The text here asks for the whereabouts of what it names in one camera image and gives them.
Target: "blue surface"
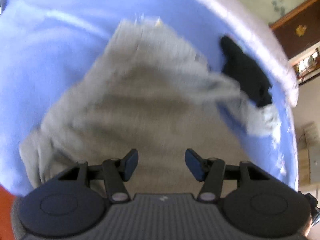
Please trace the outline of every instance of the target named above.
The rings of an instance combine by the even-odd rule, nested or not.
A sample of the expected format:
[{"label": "blue surface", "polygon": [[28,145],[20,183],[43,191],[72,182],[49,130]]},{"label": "blue surface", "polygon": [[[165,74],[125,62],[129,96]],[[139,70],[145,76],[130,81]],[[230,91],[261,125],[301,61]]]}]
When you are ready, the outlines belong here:
[{"label": "blue surface", "polygon": [[[10,192],[25,195],[32,189],[20,142],[83,78],[122,19],[150,17],[160,17],[207,57],[213,71],[221,71],[225,59],[219,40],[224,34],[236,36],[195,0],[7,0],[0,16],[0,183]],[[285,97],[272,83],[282,120],[280,145],[274,147],[272,138],[247,136],[223,109],[222,114],[253,162],[294,187],[297,170]]]}]

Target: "ribbed gray panel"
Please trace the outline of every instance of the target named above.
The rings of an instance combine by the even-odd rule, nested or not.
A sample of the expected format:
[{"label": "ribbed gray panel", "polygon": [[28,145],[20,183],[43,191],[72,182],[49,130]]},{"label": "ribbed gray panel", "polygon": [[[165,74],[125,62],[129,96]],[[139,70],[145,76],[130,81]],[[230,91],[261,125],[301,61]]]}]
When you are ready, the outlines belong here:
[{"label": "ribbed gray panel", "polygon": [[[28,234],[25,240],[41,240]],[[229,225],[218,208],[190,194],[136,195],[114,205],[94,228],[66,240],[253,240]],[[285,240],[303,240],[295,235]]]}]

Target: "bed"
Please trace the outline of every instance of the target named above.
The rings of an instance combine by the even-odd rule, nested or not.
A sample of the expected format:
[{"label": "bed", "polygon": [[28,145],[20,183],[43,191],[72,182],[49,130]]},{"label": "bed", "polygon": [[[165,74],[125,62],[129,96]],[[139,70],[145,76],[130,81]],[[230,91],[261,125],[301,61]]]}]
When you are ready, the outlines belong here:
[{"label": "bed", "polygon": [[237,0],[5,0],[0,16],[0,184],[15,195],[32,190],[19,144],[63,92],[79,82],[122,19],[163,22],[203,53],[211,71],[225,58],[227,34],[264,70],[281,118],[275,137],[246,134],[221,107],[221,117],[251,161],[297,189],[291,107],[298,99],[293,69],[271,30]]}]

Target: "orange surface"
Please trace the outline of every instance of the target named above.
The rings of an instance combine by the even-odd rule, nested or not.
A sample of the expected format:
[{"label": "orange surface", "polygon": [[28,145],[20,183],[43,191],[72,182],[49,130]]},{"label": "orange surface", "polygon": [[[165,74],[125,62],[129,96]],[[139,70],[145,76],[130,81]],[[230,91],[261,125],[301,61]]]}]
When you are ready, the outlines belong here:
[{"label": "orange surface", "polygon": [[10,211],[15,196],[0,186],[0,240],[14,240]]}]

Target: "cloth fold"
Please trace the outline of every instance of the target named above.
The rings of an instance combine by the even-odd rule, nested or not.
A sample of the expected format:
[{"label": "cloth fold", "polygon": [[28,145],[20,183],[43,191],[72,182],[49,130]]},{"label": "cloth fold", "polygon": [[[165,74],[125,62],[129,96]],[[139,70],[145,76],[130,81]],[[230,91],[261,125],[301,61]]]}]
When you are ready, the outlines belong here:
[{"label": "cloth fold", "polygon": [[[278,125],[269,122],[279,120],[274,106],[251,105],[236,81],[209,73],[199,53],[170,28],[123,21],[83,81],[20,145],[20,155],[38,187],[78,160],[101,164],[136,148],[139,165],[126,183],[131,194],[196,194],[201,184],[184,163],[187,148],[228,164],[248,159],[217,103],[253,134],[270,135]],[[234,188],[227,182],[224,192]]]}]

